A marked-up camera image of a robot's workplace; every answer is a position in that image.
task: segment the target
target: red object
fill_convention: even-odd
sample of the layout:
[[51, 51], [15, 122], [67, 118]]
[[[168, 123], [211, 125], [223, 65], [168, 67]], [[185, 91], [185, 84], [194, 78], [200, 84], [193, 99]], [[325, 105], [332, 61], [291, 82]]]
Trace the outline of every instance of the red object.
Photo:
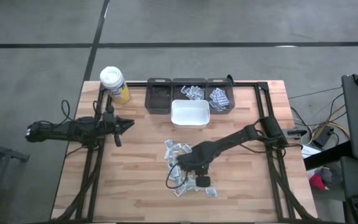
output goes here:
[[318, 189], [322, 191], [326, 191], [326, 188], [324, 187], [323, 180], [321, 179], [320, 174], [315, 174], [309, 179], [310, 185], [317, 187]]

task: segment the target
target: butcher block tabletop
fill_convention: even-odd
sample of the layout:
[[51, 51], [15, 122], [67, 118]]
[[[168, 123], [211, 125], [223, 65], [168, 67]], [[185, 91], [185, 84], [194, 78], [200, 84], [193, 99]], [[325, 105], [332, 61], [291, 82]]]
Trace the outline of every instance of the butcher block tabletop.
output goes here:
[[[284, 81], [267, 83], [280, 127], [293, 128]], [[77, 118], [94, 115], [93, 101], [97, 100], [99, 85], [100, 82], [84, 83]], [[122, 147], [116, 147], [111, 135], [106, 137], [94, 222], [277, 221], [266, 155], [252, 153], [240, 146], [224, 151], [210, 164], [209, 176], [217, 197], [207, 197], [204, 190], [191, 190], [178, 198], [165, 186], [168, 166], [164, 159], [164, 141], [172, 139], [174, 143], [194, 146], [202, 141], [223, 138], [254, 123], [259, 114], [253, 88], [234, 87], [236, 107], [229, 114], [212, 114], [204, 129], [175, 128], [169, 114], [147, 112], [144, 107], [146, 87], [129, 87], [129, 90], [131, 99], [124, 105], [113, 106], [116, 115], [133, 119], [135, 125], [121, 136]], [[257, 141], [247, 142], [246, 146], [264, 150], [262, 143]], [[78, 147], [79, 143], [71, 142], [67, 153]], [[317, 217], [300, 148], [286, 150], [284, 161], [290, 188], [306, 210]], [[51, 218], [61, 215], [78, 193], [85, 159], [86, 149], [65, 159]], [[88, 211], [89, 195], [90, 190], [83, 214]], [[282, 192], [280, 199], [284, 217], [288, 217]]]

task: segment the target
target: white plastic bin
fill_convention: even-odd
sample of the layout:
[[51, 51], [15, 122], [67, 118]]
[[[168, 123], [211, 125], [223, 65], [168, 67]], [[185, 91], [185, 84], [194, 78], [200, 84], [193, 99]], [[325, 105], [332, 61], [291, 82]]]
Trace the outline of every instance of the white plastic bin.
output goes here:
[[205, 128], [209, 123], [209, 104], [206, 100], [174, 100], [171, 121], [176, 128]]

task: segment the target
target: table leg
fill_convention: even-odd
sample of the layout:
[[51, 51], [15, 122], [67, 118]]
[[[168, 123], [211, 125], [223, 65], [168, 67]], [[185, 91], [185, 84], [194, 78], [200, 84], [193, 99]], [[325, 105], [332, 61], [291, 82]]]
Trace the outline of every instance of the table leg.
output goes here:
[[306, 170], [311, 170], [330, 162], [338, 161], [342, 156], [353, 157], [350, 141], [344, 142], [335, 147], [307, 157], [303, 161], [305, 162]]

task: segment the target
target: white lid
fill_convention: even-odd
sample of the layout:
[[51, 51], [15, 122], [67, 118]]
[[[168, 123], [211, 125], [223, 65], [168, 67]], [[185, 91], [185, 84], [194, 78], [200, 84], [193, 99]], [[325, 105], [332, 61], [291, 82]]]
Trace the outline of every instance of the white lid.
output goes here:
[[116, 87], [122, 83], [122, 73], [116, 67], [106, 67], [100, 73], [100, 81], [105, 87]]

